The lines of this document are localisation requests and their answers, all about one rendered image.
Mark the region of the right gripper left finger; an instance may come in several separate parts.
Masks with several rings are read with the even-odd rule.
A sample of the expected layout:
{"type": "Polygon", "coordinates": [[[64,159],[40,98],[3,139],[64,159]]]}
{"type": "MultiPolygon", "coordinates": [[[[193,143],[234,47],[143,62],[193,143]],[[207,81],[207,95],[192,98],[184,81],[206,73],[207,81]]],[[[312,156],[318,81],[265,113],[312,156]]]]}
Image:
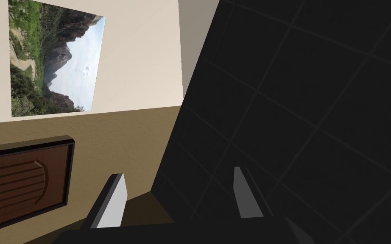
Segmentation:
{"type": "Polygon", "coordinates": [[[119,227],[127,197],[124,174],[112,174],[89,211],[81,229],[119,227]]]}

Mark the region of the brown wooden door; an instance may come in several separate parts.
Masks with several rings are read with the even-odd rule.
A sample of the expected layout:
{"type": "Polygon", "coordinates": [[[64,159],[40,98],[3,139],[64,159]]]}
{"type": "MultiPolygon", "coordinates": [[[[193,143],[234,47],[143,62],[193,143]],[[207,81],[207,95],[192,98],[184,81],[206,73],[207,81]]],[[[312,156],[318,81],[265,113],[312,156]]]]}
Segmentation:
{"type": "Polygon", "coordinates": [[[0,229],[66,206],[75,140],[0,144],[0,229]]]}

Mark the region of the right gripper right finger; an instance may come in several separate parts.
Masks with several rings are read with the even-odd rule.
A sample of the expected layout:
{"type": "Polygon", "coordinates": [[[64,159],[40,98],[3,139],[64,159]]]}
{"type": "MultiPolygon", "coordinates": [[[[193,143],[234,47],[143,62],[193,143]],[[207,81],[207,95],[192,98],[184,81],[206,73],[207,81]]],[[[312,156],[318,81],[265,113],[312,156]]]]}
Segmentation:
{"type": "Polygon", "coordinates": [[[233,191],[241,218],[273,215],[254,177],[245,166],[234,167],[233,191]]]}

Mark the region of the mountain landscape wall picture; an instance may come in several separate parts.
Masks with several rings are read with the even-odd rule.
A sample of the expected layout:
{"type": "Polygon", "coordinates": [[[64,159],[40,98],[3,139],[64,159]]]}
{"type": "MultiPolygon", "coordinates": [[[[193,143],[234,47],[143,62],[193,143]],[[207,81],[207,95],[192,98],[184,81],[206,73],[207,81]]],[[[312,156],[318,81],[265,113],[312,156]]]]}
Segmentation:
{"type": "Polygon", "coordinates": [[[33,0],[8,0],[8,12],[12,117],[82,112],[49,86],[72,58],[68,43],[103,17],[33,0]]]}

